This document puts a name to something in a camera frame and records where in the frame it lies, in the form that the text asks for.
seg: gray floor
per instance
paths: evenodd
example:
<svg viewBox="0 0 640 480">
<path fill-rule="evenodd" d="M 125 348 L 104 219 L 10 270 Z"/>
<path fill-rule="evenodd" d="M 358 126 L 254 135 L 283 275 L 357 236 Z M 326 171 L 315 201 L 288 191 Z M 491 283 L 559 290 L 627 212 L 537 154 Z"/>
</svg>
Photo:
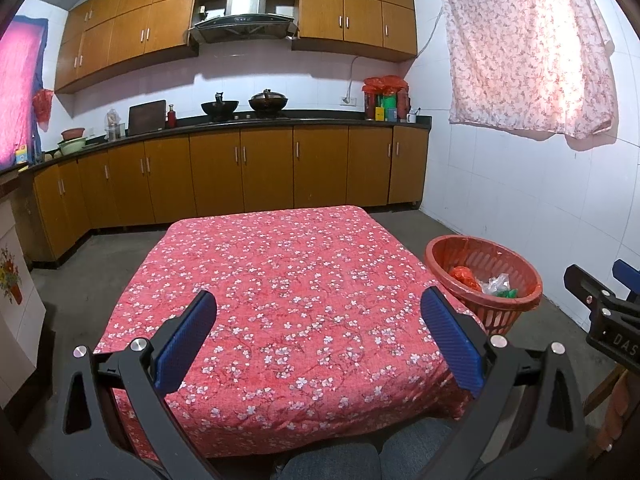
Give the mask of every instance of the gray floor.
<svg viewBox="0 0 640 480">
<path fill-rule="evenodd" d="M 416 210 L 372 216 L 420 259 L 432 238 L 450 234 L 446 227 Z M 54 395 L 36 407 L 21 436 L 47 470 L 52 463 L 51 423 L 61 364 L 76 345 L 96 345 L 125 286 L 163 234 L 154 231 L 94 236 L 60 269 L 32 272 L 47 306 L 47 322 L 56 332 Z M 520 317 L 508 339 L 534 349 L 543 349 L 553 340 L 564 343 L 574 364 L 580 393 L 585 397 L 609 373 L 613 363 L 587 346 L 584 336 L 573 321 L 545 299 L 537 310 Z M 590 416 L 589 422 L 597 424 L 601 416 L 599 410 Z M 502 428 L 497 433 L 505 434 L 506 430 Z"/>
</svg>

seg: red bowl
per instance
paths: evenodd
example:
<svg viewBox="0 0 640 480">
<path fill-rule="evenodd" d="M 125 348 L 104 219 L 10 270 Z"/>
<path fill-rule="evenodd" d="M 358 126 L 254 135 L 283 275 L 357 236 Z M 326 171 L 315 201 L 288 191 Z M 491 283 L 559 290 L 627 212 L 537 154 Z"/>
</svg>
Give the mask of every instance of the red bowl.
<svg viewBox="0 0 640 480">
<path fill-rule="evenodd" d="M 70 130 L 65 130 L 60 135 L 62 135 L 63 140 L 72 140 L 79 139 L 84 134 L 84 128 L 71 128 Z"/>
</svg>

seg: red floral tablecloth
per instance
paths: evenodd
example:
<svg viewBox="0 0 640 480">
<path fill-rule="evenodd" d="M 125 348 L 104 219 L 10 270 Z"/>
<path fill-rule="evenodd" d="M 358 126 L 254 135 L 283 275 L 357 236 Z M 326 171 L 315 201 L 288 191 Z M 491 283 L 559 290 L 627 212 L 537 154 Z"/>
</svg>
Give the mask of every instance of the red floral tablecloth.
<svg viewBox="0 0 640 480">
<path fill-rule="evenodd" d="M 212 292 L 213 330 L 166 396 L 209 457 L 367 433 L 425 410 L 460 416 L 468 397 L 420 318 L 420 295 L 434 284 L 360 208 L 183 220 L 134 275 L 97 351 L 150 337 L 198 291 Z M 138 451 L 152 457 L 126 395 L 116 398 Z"/>
</svg>

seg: laundry basket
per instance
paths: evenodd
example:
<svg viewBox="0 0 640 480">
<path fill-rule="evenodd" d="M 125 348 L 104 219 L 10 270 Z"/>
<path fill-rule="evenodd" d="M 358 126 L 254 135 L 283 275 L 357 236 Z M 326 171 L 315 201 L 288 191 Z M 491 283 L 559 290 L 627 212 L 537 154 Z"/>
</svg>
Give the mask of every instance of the laundry basket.
<svg viewBox="0 0 640 480">
<path fill-rule="evenodd" d="M 447 235 L 434 238 L 424 253 L 424 262 L 440 283 L 484 324 L 489 335 L 506 334 L 520 314 L 533 310 L 542 298 L 542 279 L 522 256 L 489 240 Z M 453 267 L 465 266 L 487 282 L 506 272 L 517 298 L 498 298 L 471 290 L 449 275 Z"/>
</svg>

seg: stainless steel range hood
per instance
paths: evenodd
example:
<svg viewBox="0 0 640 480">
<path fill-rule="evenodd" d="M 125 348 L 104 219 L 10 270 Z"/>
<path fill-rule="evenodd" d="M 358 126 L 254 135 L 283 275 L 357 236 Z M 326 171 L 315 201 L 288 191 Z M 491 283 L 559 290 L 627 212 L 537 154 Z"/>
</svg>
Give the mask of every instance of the stainless steel range hood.
<svg viewBox="0 0 640 480">
<path fill-rule="evenodd" d="M 265 12 L 267 0 L 226 0 L 225 15 L 197 23 L 190 33 L 199 43 L 283 39 L 298 27 L 291 16 Z"/>
</svg>

